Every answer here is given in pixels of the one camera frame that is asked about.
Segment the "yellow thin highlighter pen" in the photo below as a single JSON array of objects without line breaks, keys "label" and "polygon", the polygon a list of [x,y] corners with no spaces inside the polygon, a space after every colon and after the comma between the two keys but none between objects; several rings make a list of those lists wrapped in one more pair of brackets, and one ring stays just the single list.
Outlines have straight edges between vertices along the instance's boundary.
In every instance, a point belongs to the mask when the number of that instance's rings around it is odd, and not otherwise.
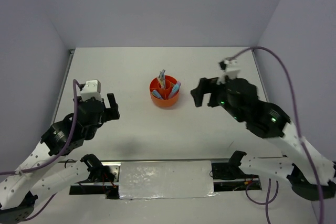
[{"label": "yellow thin highlighter pen", "polygon": [[162,79],[161,79],[160,76],[157,77],[157,80],[158,80],[158,82],[159,82],[161,88],[164,88],[164,83],[163,83],[163,81],[162,81]]}]

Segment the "blue white pen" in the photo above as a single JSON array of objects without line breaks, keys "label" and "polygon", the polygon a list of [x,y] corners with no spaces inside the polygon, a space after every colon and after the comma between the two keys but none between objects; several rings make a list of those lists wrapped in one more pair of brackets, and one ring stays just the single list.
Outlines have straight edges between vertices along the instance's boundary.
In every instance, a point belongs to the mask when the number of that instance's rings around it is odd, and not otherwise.
[{"label": "blue white pen", "polygon": [[160,78],[162,81],[165,81],[165,69],[160,72]]}]

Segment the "blue translucent correction tape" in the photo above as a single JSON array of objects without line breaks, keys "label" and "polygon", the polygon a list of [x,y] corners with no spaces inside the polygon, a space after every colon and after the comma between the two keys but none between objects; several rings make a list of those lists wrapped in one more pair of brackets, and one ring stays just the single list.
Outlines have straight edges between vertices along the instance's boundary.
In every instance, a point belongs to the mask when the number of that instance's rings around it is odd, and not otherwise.
[{"label": "blue translucent correction tape", "polygon": [[152,91],[153,96],[155,96],[156,98],[163,100],[162,96],[160,95],[160,93],[157,90],[153,90]]}]

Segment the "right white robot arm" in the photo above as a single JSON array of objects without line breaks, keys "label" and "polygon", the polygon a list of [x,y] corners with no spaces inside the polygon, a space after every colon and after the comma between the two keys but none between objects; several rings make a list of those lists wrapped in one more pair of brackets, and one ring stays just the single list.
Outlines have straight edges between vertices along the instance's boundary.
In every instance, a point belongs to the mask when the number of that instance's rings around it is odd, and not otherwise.
[{"label": "right white robot arm", "polygon": [[335,197],[335,162],[321,155],[305,138],[299,138],[290,117],[276,104],[259,99],[258,89],[246,79],[201,78],[191,90],[196,107],[201,107],[205,94],[208,106],[221,106],[237,122],[245,123],[253,135],[280,149],[280,160],[256,158],[244,151],[234,151],[224,174],[229,178],[243,175],[268,176],[291,186],[300,197],[317,201]]}]

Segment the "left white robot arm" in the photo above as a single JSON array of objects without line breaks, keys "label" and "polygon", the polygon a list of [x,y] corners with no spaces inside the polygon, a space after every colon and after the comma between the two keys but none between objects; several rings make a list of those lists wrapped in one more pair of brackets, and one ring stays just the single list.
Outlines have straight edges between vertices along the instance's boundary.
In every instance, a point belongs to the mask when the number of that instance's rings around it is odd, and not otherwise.
[{"label": "left white robot arm", "polygon": [[93,154],[86,154],[67,168],[46,177],[45,174],[84,141],[93,139],[97,129],[120,117],[114,94],[107,95],[110,106],[92,97],[74,100],[76,109],[55,122],[42,135],[28,158],[1,182],[1,223],[30,220],[34,208],[65,187],[84,181],[114,183],[118,170],[104,166]]}]

